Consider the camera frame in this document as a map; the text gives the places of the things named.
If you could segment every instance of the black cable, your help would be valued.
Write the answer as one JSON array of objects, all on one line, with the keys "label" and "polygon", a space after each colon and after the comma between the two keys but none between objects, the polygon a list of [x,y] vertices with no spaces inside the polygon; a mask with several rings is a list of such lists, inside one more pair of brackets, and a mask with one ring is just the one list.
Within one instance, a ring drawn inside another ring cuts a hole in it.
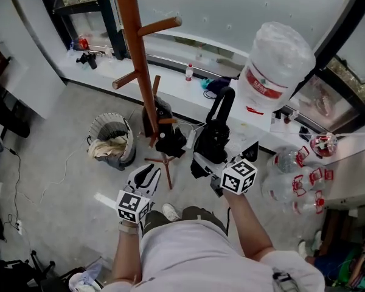
[{"label": "black cable", "polygon": [[210,99],[210,100],[214,100],[214,99],[216,99],[217,98],[217,96],[215,95],[215,97],[214,96],[210,96],[210,95],[208,95],[208,92],[211,92],[210,90],[207,90],[207,91],[204,91],[203,92],[203,96],[206,98],[206,99]]},{"label": "black cable", "polygon": [[8,214],[8,221],[6,221],[3,226],[5,224],[9,224],[12,227],[14,227],[16,230],[19,230],[19,224],[18,224],[18,218],[19,218],[19,211],[18,211],[18,205],[16,204],[16,197],[18,196],[18,184],[20,182],[20,165],[21,165],[21,158],[20,156],[16,153],[16,151],[14,151],[13,149],[9,149],[7,147],[5,147],[6,150],[8,150],[11,154],[13,154],[14,156],[19,158],[19,165],[18,165],[18,180],[16,181],[15,184],[15,197],[13,199],[13,203],[15,204],[15,209],[16,209],[16,220],[15,220],[15,225],[12,225],[12,218],[13,215],[12,214]]},{"label": "black cable", "polygon": [[15,228],[17,231],[19,230],[18,227],[12,225],[12,219],[13,219],[13,215],[12,214],[8,214],[8,217],[7,217],[7,221],[2,225],[2,227],[4,228],[5,227],[5,224],[9,224],[11,227]]},{"label": "black cable", "polygon": [[227,225],[226,225],[226,235],[229,235],[229,227],[230,227],[230,211],[231,208],[229,207],[229,209],[227,210]]}]

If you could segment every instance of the white t-shirt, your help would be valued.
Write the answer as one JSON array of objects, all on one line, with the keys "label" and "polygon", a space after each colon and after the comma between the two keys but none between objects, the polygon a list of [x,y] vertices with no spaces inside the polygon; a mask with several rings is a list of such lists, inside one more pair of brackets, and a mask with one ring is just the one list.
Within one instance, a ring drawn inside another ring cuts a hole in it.
[{"label": "white t-shirt", "polygon": [[239,255],[209,221],[179,221],[149,231],[141,241],[142,282],[107,285],[103,292],[273,292],[273,267],[308,292],[323,292],[323,275],[294,251],[274,251],[260,262]]}]

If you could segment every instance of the khaki shorts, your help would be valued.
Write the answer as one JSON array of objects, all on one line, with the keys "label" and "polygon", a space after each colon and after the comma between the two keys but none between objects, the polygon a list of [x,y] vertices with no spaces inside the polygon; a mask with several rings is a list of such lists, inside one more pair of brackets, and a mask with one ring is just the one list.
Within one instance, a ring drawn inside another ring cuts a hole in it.
[{"label": "khaki shorts", "polygon": [[[183,210],[181,218],[177,221],[189,221],[189,220],[205,220],[210,221],[211,223],[218,226],[226,235],[226,228],[224,227],[223,223],[216,218],[216,216],[206,209],[200,209],[199,207],[187,207]],[[162,225],[166,225],[172,223],[169,221],[164,214],[158,211],[150,211],[146,215],[145,220],[145,228],[143,230],[143,235],[145,235],[148,231],[152,230],[155,227],[160,227]]]}]

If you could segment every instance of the concrete floor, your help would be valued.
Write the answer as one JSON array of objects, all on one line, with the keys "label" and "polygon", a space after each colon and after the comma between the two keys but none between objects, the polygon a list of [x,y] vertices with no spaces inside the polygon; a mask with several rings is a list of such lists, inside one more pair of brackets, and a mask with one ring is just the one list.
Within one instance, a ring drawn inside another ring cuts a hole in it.
[{"label": "concrete floor", "polygon": [[[141,112],[137,104],[69,83],[50,118],[34,118],[27,139],[11,132],[6,134],[6,146],[15,149],[21,157],[17,205],[24,230],[19,235],[8,224],[5,226],[7,243],[0,242],[2,259],[29,259],[29,250],[34,249],[45,265],[50,260],[55,261],[57,274],[87,265],[100,256],[107,267],[111,265],[119,238],[118,219],[115,210],[98,201],[95,194],[115,201],[129,172],[143,165],[145,157],[157,158],[160,154],[148,147],[148,139],[139,136],[134,163],[127,171],[120,172],[89,158],[87,144],[82,140],[99,114],[117,112],[127,118],[135,109],[130,125],[138,136]],[[181,128],[187,132],[190,127],[182,125]],[[68,160],[65,181],[58,185],[49,184],[62,180],[65,160],[74,150],[77,151]],[[259,160],[255,163],[261,178],[265,175],[269,157],[269,154],[260,151]],[[228,205],[225,199],[213,193],[209,178],[194,179],[190,174],[191,161],[192,151],[188,151],[182,159],[172,162],[172,191],[168,189],[165,173],[162,174],[154,209],[160,209],[164,202],[179,209],[196,205],[213,211],[226,224]],[[0,177],[4,185],[0,216],[3,221],[7,220],[8,214],[15,216],[13,199],[17,170],[18,158],[8,151],[1,153]],[[49,188],[40,203],[45,187]],[[296,249],[301,238],[312,238],[321,227],[323,215],[296,217],[266,204],[259,180],[246,196],[277,249]],[[232,218],[229,238],[239,249]]]}]

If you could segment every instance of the black chair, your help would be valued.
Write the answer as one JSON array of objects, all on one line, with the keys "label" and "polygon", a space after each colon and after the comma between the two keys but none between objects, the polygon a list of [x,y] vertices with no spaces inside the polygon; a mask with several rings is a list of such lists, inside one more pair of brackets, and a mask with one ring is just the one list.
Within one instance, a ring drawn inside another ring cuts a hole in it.
[{"label": "black chair", "polygon": [[[29,260],[0,261],[0,291],[43,291],[41,282],[46,280],[47,274],[55,263],[50,261],[50,265],[42,271],[35,251],[31,252],[31,259],[34,267],[29,265]],[[35,288],[27,285],[32,279],[37,284]]]}]

